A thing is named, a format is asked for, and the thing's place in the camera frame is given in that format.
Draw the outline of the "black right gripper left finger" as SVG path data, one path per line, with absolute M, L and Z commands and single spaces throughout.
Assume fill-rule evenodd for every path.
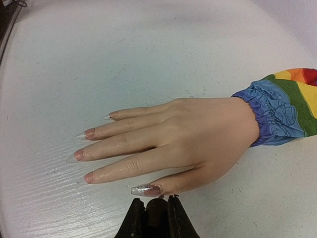
M 144 238 L 145 207 L 140 198 L 134 198 L 115 238 Z

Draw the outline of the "black nail polish brush cap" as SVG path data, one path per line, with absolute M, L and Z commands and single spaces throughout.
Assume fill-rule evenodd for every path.
M 147 203 L 145 231 L 147 238 L 169 237 L 167 201 L 164 199 L 164 195 L 160 195 Z

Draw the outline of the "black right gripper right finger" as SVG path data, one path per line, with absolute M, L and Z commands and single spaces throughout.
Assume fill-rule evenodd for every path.
M 169 237 L 200 238 L 178 197 L 170 195 L 167 202 Z

